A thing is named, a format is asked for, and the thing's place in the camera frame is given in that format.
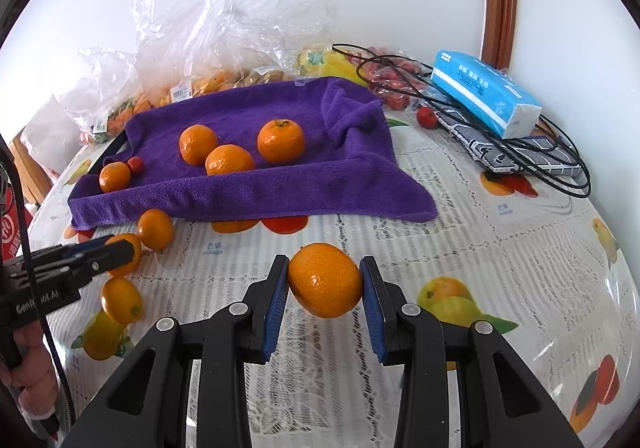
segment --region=barcode label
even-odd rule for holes
[[[109,117],[104,116],[98,123],[94,124],[94,135],[97,133],[105,133],[107,131],[107,121]]]
[[[191,97],[193,97],[191,81],[182,82],[171,89],[171,102],[184,101],[185,99],[191,99]]]

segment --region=finger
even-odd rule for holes
[[[17,345],[23,347],[37,347],[42,345],[42,326],[40,322],[31,322],[29,325],[14,331],[14,340]]]
[[[11,384],[11,372],[6,368],[6,365],[3,362],[0,362],[0,381],[4,386],[9,386]]]
[[[41,380],[53,363],[44,345],[30,348],[19,367],[11,371],[12,384],[16,387],[31,386]]]
[[[33,415],[46,414],[58,398],[58,381],[53,372],[38,381],[35,385],[25,388],[18,398],[20,406]]]

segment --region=red box with white logo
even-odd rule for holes
[[[6,191],[6,206],[11,209],[2,217],[2,259],[14,258],[20,247],[20,229],[18,228],[18,208],[15,207],[14,193],[11,189]],[[31,214],[25,209],[24,216],[27,225],[33,220]]]

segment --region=white plastic bag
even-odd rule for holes
[[[133,13],[136,69],[156,104],[182,82],[215,92],[262,66],[290,78],[303,47],[330,47],[334,25],[329,0],[134,0]]]
[[[81,129],[82,142],[100,144],[116,137],[136,113],[153,106],[142,90],[132,54],[100,47],[81,49],[80,54],[91,68],[91,78],[80,79],[61,95],[60,105]]]
[[[22,130],[20,141],[29,155],[57,178],[81,148],[80,129],[54,95]]]

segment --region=purple cloth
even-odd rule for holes
[[[305,133],[304,154],[270,167],[257,152],[260,128],[292,119]],[[192,124],[213,129],[220,144],[238,144],[256,169],[207,176],[180,156],[178,139]],[[133,222],[159,208],[193,221],[235,221],[354,213],[428,221],[431,195],[396,165],[380,100],[338,78],[237,88],[156,108],[126,126],[130,149],[105,159],[142,157],[145,171],[125,190],[102,193],[97,175],[82,176],[69,196],[77,229]]]

